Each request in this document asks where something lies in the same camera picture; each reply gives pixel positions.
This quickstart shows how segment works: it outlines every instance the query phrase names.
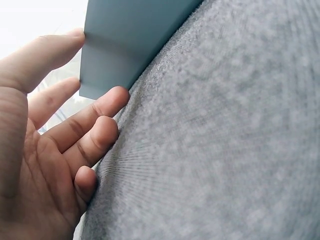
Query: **fingernail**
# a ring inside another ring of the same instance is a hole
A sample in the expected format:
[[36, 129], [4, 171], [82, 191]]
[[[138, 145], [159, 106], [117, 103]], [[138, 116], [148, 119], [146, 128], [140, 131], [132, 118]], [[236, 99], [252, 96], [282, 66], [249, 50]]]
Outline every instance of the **fingernail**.
[[72, 37], [80, 37], [84, 34], [84, 30], [82, 28], [76, 28], [72, 31], [69, 31], [66, 33], [66, 35], [72, 36]]

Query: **gray fabric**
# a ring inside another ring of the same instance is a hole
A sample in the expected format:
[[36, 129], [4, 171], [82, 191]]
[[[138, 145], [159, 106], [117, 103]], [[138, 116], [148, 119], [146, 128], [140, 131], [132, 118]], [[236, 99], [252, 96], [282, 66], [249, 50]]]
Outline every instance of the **gray fabric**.
[[205, 0], [134, 85], [82, 239], [320, 239], [319, 14]]

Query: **bright background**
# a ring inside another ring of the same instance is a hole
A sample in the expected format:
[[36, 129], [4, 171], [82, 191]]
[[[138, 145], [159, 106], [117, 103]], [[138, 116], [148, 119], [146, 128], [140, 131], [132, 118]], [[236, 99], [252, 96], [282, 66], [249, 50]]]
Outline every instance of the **bright background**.
[[[42, 35], [63, 34], [85, 25], [88, 0], [8, 0], [0, 4], [0, 59]], [[50, 73], [41, 91], [65, 78], [79, 77], [81, 53], [66, 66]], [[93, 101], [76, 93], [40, 130], [41, 133], [73, 115]]]

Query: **hand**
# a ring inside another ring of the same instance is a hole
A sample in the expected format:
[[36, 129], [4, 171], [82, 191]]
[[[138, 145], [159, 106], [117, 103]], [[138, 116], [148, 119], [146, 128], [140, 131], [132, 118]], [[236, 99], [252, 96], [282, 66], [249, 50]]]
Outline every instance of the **hand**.
[[43, 135], [37, 130], [80, 87], [69, 78], [27, 100], [83, 46], [84, 33], [44, 36], [0, 60], [0, 239], [72, 239], [96, 189], [90, 168], [118, 138], [129, 100], [115, 87]]

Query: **gray knit sweater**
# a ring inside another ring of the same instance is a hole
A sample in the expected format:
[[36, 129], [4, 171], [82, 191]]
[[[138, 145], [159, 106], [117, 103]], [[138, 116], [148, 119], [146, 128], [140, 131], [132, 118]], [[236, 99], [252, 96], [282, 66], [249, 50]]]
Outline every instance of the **gray knit sweater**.
[[320, 1], [205, 0], [145, 70], [84, 240], [320, 239]]

